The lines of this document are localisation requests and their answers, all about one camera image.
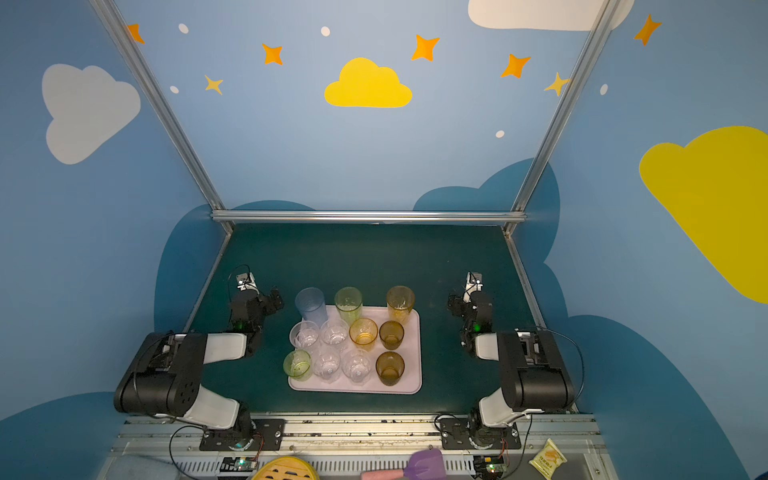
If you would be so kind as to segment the tall green cup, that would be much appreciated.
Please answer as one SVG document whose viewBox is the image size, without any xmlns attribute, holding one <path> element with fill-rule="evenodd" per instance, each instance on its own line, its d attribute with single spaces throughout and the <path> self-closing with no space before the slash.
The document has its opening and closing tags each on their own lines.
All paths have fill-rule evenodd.
<svg viewBox="0 0 768 480">
<path fill-rule="evenodd" d="M 346 286 L 339 289 L 334 302 L 336 309 L 348 325 L 352 325 L 362 316 L 363 296 L 359 289 L 352 286 Z"/>
</svg>

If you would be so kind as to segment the small green cup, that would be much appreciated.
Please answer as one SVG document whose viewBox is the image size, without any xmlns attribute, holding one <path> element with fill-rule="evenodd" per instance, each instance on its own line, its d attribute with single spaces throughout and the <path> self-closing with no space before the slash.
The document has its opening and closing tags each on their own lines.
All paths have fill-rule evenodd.
<svg viewBox="0 0 768 480">
<path fill-rule="evenodd" d="M 313 374 L 310 353 L 303 349 L 295 349 L 288 353 L 283 360 L 283 371 L 289 379 L 308 380 Z"/>
</svg>

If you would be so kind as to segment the yellow transparent cup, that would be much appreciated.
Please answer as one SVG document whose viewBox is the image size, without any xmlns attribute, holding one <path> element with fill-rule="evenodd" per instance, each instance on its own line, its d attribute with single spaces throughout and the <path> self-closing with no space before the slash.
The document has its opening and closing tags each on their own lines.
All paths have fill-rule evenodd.
<svg viewBox="0 0 768 480">
<path fill-rule="evenodd" d="M 378 338 L 378 325 L 370 318 L 358 318 L 350 325 L 349 338 L 356 347 L 371 351 Z"/>
</svg>

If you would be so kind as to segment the purple toy shovel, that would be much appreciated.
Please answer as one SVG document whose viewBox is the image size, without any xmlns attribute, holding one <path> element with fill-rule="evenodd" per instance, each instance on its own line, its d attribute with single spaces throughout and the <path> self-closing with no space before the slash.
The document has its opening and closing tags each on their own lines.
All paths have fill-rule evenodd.
<svg viewBox="0 0 768 480">
<path fill-rule="evenodd" d="M 418 451 L 411 455 L 403 469 L 363 472 L 361 480 L 445 480 L 447 471 L 439 449 Z"/>
</svg>

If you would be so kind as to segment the yellow round lid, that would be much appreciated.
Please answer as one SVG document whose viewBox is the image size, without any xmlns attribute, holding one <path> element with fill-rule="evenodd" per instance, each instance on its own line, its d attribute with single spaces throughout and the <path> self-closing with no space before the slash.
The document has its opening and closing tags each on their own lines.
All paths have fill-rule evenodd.
<svg viewBox="0 0 768 480">
<path fill-rule="evenodd" d="M 267 462 L 251 480 L 319 480 L 319 475 L 307 461 L 283 456 Z"/>
</svg>

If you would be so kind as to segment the aluminium frame rear bar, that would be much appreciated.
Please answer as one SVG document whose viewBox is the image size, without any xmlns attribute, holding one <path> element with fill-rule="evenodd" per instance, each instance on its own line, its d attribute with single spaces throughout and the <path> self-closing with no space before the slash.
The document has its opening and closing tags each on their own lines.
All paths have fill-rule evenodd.
<svg viewBox="0 0 768 480">
<path fill-rule="evenodd" d="M 212 219 L 233 223 L 522 223 L 523 212 L 214 210 Z"/>
</svg>

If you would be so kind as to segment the tall blue textured cup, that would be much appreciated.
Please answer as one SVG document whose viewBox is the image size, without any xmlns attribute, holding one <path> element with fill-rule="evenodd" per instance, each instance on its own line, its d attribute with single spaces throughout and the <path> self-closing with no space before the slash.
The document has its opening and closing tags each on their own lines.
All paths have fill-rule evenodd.
<svg viewBox="0 0 768 480">
<path fill-rule="evenodd" d="M 303 320 L 322 325 L 328 320 L 325 295 L 316 287 L 307 287 L 299 291 L 294 304 Z"/>
</svg>

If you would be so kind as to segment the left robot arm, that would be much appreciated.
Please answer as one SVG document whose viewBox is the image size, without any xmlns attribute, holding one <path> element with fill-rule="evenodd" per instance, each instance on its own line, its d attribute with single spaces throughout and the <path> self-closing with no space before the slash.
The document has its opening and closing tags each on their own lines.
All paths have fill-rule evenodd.
<svg viewBox="0 0 768 480">
<path fill-rule="evenodd" d="M 146 336 L 114 395 L 120 413 L 170 418 L 199 427 L 202 451 L 277 451 L 285 422 L 257 423 L 244 401 L 202 385 L 204 366 L 253 355 L 264 319 L 284 308 L 279 290 L 265 295 L 245 288 L 230 301 L 231 328 L 224 333 L 151 333 Z"/>
</svg>

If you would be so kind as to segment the tall yellow cup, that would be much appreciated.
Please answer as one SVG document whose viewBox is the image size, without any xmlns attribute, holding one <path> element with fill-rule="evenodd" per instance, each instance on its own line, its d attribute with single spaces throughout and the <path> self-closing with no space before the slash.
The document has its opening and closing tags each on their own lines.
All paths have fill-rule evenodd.
<svg viewBox="0 0 768 480">
<path fill-rule="evenodd" d="M 406 324 L 415 304 L 415 294 L 407 286 L 392 287 L 386 295 L 389 318 L 400 324 Z"/>
</svg>

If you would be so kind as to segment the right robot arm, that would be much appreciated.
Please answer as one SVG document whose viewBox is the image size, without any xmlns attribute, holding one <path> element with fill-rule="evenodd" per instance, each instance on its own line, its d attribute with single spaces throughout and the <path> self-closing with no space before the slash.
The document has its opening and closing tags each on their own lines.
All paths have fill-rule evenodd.
<svg viewBox="0 0 768 480">
<path fill-rule="evenodd" d="M 503 444 L 515 422 L 531 414 L 564 411 L 577 399 L 555 331 L 495 332 L 493 305 L 482 291 L 448 296 L 447 308 L 463 321 L 462 347 L 473 357 L 499 366 L 500 386 L 481 398 L 470 411 L 467 435 L 470 444 L 489 449 Z"/>
</svg>

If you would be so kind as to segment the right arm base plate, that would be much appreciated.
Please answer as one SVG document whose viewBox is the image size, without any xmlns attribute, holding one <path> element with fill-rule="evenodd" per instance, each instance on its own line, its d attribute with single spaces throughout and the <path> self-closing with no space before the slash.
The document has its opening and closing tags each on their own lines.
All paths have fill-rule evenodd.
<svg viewBox="0 0 768 480">
<path fill-rule="evenodd" d="M 516 426 L 494 428 L 467 418 L 441 417 L 436 420 L 444 450 L 517 450 L 522 447 Z"/>
</svg>

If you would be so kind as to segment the brown textured cup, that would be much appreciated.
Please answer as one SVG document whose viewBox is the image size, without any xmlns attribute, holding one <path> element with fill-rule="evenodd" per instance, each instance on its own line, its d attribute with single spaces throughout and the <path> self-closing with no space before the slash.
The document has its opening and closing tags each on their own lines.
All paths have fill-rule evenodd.
<svg viewBox="0 0 768 480">
<path fill-rule="evenodd" d="M 394 386 L 404 374 L 405 361 L 397 352 L 386 351 L 378 356 L 375 367 L 381 382 L 386 386 Z"/>
<path fill-rule="evenodd" d="M 396 350 L 405 337 L 403 325 L 397 321 L 386 321 L 379 327 L 379 339 L 387 350 Z"/>
</svg>

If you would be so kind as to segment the pink plastic tray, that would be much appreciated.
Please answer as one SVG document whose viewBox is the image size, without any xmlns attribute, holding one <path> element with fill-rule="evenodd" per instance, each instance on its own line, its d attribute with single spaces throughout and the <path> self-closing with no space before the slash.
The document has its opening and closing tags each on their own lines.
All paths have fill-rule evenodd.
<svg viewBox="0 0 768 480">
<path fill-rule="evenodd" d="M 403 358 L 405 365 L 404 373 L 393 386 L 385 385 L 375 370 L 376 360 L 385 352 L 387 349 L 379 339 L 376 339 L 373 348 L 367 352 L 372 362 L 372 370 L 363 383 L 353 382 L 341 369 L 338 369 L 339 375 L 333 381 L 325 381 L 310 371 L 310 376 L 304 380 L 289 377 L 288 384 L 296 391 L 387 395 L 413 395 L 417 393 L 422 386 L 422 359 L 420 318 L 416 310 L 412 310 L 405 321 L 404 339 L 401 345 L 396 350 L 392 350 L 392 353 L 397 353 Z"/>
</svg>

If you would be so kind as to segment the clear faceted glass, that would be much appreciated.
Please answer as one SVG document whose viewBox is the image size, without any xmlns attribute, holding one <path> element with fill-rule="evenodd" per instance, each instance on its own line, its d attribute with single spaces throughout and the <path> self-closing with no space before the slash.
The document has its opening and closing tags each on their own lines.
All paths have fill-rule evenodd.
<svg viewBox="0 0 768 480">
<path fill-rule="evenodd" d="M 295 349 L 314 352 L 321 345 L 320 327 L 315 322 L 302 320 L 292 327 L 289 339 Z"/>
<path fill-rule="evenodd" d="M 327 320 L 320 327 L 320 340 L 324 345 L 343 351 L 349 344 L 349 325 L 343 320 Z"/>
<path fill-rule="evenodd" d="M 342 371 L 354 384 L 364 384 L 370 377 L 373 363 L 365 350 L 354 348 L 342 355 Z"/>
<path fill-rule="evenodd" d="M 342 373 L 341 355 L 337 348 L 322 346 L 311 354 L 312 371 L 323 382 L 333 382 Z"/>
</svg>

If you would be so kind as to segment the clear faceted glass back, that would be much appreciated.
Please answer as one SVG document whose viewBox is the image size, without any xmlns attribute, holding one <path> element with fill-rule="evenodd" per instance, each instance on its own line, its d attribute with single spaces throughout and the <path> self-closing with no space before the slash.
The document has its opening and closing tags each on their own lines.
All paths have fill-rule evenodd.
<svg viewBox="0 0 768 480">
<path fill-rule="evenodd" d="M 320 340 L 324 345 L 343 351 L 349 344 L 349 325 L 343 320 L 327 320 L 320 327 Z"/>
</svg>

